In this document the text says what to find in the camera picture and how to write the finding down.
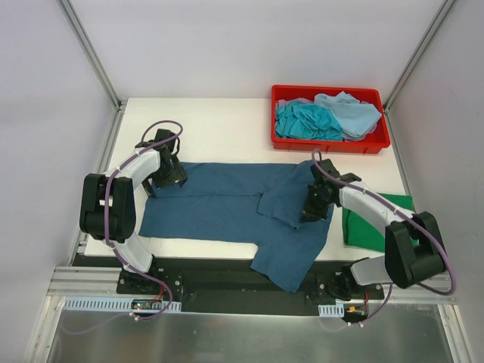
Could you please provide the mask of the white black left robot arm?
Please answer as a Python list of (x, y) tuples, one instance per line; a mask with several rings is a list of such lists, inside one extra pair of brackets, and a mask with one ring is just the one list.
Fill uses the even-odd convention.
[(188, 176), (178, 159), (179, 133), (158, 129), (111, 170), (84, 178), (79, 227), (111, 248), (126, 271), (136, 273), (133, 284), (144, 294), (154, 293), (160, 276), (152, 271), (153, 256), (135, 233), (135, 190), (148, 197), (160, 188), (182, 186)]

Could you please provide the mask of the dark blue t shirt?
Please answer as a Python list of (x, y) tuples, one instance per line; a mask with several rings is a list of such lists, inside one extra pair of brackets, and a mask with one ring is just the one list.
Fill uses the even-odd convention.
[(301, 220), (312, 165), (184, 163), (188, 180), (156, 189), (139, 234), (255, 244), (251, 268), (294, 293), (323, 250), (331, 222)]

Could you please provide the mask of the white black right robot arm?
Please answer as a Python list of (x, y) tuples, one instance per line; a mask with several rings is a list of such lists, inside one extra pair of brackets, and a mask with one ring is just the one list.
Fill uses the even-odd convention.
[(370, 191), (330, 160), (292, 163), (186, 163), (187, 181), (146, 205), (151, 237), (255, 244), (251, 267), (282, 290), (299, 289), (323, 250), (333, 211), (362, 217), (385, 242), (384, 254), (350, 265), (340, 289), (358, 298), (368, 284), (401, 288), (447, 270), (435, 218)]

